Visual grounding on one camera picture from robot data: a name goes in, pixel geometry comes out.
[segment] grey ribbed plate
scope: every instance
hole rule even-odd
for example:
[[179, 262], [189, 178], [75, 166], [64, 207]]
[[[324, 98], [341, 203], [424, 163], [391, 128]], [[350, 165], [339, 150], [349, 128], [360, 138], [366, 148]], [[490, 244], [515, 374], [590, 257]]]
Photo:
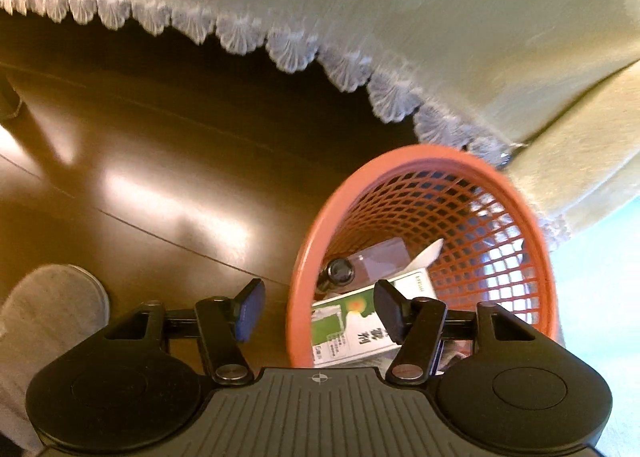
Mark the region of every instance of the grey ribbed plate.
[[[46, 457], [65, 453], [49, 450]], [[265, 369], [216, 392], [202, 415], [141, 457], [489, 457], [453, 433], [415, 390], [373, 369]], [[591, 450], [576, 454], [596, 456]]]

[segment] trash bin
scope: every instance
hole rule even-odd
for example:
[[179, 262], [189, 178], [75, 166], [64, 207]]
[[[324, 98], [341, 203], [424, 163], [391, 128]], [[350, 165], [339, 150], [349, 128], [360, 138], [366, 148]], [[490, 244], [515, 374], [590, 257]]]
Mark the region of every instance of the trash bin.
[[311, 304], [325, 263], [401, 237], [413, 258], [439, 238], [428, 271], [438, 299], [474, 310], [496, 301], [553, 338], [556, 290], [535, 216], [489, 164], [453, 148], [412, 145], [370, 161], [325, 203], [303, 243], [287, 306], [287, 351], [312, 367]]

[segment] chinese character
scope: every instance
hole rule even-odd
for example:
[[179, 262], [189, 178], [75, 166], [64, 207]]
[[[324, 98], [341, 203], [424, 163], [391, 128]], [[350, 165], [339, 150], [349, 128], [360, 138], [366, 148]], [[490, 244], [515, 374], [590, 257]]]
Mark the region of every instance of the chinese character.
[[385, 335], [382, 333], [382, 327], [378, 327], [377, 329], [373, 329], [371, 331], [371, 339], [372, 340], [382, 340]]

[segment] silver screw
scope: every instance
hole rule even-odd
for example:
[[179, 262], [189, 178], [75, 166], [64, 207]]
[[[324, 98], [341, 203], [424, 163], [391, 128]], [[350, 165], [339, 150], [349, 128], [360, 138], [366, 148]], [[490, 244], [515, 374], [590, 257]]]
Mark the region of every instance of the silver screw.
[[249, 370], [244, 365], [230, 363], [222, 365], [216, 369], [217, 381], [223, 384], [232, 385], [247, 377]]
[[416, 379], [420, 379], [424, 374], [424, 371], [418, 365], [402, 363], [400, 365], [396, 365], [391, 370], [391, 373], [403, 381], [414, 381]]

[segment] basket rim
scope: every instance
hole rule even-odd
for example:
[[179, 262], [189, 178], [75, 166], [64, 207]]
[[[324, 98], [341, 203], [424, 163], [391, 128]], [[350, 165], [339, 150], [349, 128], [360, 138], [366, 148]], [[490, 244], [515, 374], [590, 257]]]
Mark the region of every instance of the basket rim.
[[322, 264], [324, 253], [343, 218], [362, 195], [402, 170], [414, 172], [420, 169], [425, 160], [442, 163], [439, 171], [446, 172], [449, 167], [455, 173], [455, 169], [460, 172], [462, 168], [465, 173], [461, 175], [473, 174], [476, 180], [482, 181], [484, 190], [509, 209], [523, 236], [534, 240], [531, 245], [527, 244], [527, 251], [536, 267], [538, 294], [545, 298], [545, 309], [540, 310], [537, 327], [547, 336], [557, 337], [558, 303], [548, 249], [538, 221], [524, 198], [505, 176], [472, 154], [440, 145], [410, 145], [386, 152], [351, 174], [327, 199], [310, 227], [296, 258], [287, 302], [287, 353], [293, 367], [313, 367], [311, 304], [315, 286], [303, 283], [315, 283], [318, 275], [314, 268]]

